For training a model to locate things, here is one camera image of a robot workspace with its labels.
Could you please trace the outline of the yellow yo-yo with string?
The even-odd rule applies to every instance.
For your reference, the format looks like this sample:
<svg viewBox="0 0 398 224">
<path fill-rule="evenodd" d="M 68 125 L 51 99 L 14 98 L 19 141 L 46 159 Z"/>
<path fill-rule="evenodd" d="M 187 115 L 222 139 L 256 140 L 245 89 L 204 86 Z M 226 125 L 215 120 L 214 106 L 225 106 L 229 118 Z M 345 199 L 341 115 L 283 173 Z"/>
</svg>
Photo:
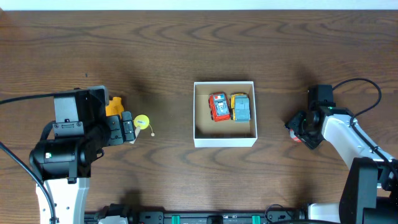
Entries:
<svg viewBox="0 0 398 224">
<path fill-rule="evenodd" d="M 140 114 L 140 115 L 136 116 L 134 118 L 134 120 L 133 120 L 133 125 L 134 125 L 135 128 L 140 126 L 141 127 L 141 131 L 149 128 L 150 131 L 151 131 L 150 135 L 152 137 L 155 136 L 155 132 L 153 131 L 153 128 L 152 128 L 152 126 L 150 124 L 150 119 L 149 119 L 149 117 L 147 115 Z"/>
</svg>

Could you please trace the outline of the red eyeball toy ball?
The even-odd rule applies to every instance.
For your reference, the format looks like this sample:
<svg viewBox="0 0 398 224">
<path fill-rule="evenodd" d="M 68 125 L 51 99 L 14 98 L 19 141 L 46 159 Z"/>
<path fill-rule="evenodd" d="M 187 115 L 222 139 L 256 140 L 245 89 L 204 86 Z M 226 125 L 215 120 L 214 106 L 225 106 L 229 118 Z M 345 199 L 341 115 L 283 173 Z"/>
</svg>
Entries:
<svg viewBox="0 0 398 224">
<path fill-rule="evenodd" d="M 294 131 L 293 129 L 290 129 L 290 130 L 289 130 L 289 134 L 290 134 L 290 137 L 291 137 L 295 142 L 302 142 L 301 139 L 298 138 L 298 137 L 296 136 L 296 133 L 295 133 L 295 131 Z"/>
</svg>

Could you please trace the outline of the orange rubber animal toy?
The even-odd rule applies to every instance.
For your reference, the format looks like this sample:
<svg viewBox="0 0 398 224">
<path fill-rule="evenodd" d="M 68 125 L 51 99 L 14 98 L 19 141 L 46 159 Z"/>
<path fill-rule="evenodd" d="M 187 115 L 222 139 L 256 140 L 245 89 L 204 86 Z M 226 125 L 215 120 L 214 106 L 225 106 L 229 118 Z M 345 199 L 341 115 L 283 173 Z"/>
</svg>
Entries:
<svg viewBox="0 0 398 224">
<path fill-rule="evenodd" d="M 112 97 L 109 101 L 109 105 L 105 107 L 107 116 L 119 115 L 122 118 L 122 112 L 124 112 L 124 106 L 122 105 L 121 97 Z"/>
</svg>

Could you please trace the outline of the yellow grey toy truck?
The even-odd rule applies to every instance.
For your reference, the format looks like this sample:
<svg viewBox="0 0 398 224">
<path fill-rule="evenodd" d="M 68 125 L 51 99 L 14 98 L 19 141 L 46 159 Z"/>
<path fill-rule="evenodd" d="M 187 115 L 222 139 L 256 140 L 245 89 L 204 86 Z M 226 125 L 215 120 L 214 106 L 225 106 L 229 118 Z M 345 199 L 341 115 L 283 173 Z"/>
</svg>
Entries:
<svg viewBox="0 0 398 224">
<path fill-rule="evenodd" d="M 245 93 L 230 96 L 231 119 L 236 123 L 248 123 L 251 120 L 250 99 Z"/>
</svg>

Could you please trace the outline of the red toy fire truck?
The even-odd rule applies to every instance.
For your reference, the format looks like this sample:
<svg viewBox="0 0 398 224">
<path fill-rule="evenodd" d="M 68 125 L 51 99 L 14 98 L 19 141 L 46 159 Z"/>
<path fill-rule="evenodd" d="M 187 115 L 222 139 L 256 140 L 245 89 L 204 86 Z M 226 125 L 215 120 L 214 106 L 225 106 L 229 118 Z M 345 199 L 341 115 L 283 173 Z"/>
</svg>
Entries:
<svg viewBox="0 0 398 224">
<path fill-rule="evenodd" d="M 209 95 L 211 119 L 214 122 L 226 121 L 231 118 L 227 96 L 224 92 Z"/>
</svg>

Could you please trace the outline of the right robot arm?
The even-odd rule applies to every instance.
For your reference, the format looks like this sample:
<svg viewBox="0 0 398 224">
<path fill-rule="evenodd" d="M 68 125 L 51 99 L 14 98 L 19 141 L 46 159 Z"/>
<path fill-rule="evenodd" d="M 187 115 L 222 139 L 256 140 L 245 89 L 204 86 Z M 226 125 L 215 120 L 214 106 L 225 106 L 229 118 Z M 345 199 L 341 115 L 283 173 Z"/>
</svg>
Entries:
<svg viewBox="0 0 398 224">
<path fill-rule="evenodd" d="M 329 142 L 349 168 L 337 203 L 313 203 L 307 219 L 333 223 L 397 223 L 397 159 L 359 127 L 350 110 L 319 106 L 298 111 L 285 127 L 290 137 L 315 149 Z"/>
</svg>

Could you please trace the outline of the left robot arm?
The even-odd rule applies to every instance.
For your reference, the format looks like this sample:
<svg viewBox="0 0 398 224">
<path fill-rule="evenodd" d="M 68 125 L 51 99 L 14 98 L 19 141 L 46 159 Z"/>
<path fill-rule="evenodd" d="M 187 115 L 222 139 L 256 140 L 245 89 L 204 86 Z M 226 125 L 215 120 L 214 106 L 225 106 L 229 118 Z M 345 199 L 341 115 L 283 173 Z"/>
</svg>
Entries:
<svg viewBox="0 0 398 224">
<path fill-rule="evenodd" d="M 37 188 L 41 223 L 83 223 L 91 165 L 104 147 L 136 138 L 132 114 L 59 119 L 54 139 L 42 136 L 29 159 L 43 189 Z"/>
</svg>

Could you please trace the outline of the white cardboard box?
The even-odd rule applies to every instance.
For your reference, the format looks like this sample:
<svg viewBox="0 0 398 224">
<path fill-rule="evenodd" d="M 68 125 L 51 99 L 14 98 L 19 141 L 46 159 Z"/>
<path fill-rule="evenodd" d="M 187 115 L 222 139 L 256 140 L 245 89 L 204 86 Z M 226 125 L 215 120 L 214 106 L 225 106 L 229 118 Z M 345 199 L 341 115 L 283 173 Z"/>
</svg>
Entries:
<svg viewBox="0 0 398 224">
<path fill-rule="evenodd" d="M 252 147 L 257 141 L 253 82 L 195 82 L 195 147 Z"/>
</svg>

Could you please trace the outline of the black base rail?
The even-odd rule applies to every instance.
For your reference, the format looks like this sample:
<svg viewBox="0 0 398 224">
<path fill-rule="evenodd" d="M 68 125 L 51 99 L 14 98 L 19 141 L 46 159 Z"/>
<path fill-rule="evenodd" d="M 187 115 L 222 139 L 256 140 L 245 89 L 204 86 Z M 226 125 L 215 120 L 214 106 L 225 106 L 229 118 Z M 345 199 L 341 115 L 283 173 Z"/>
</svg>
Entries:
<svg viewBox="0 0 398 224">
<path fill-rule="evenodd" d="M 265 224 L 304 220 L 307 211 L 271 205 L 264 212 L 164 212 L 162 210 L 135 210 L 128 205 L 111 204 L 98 212 L 85 213 L 84 224 Z"/>
</svg>

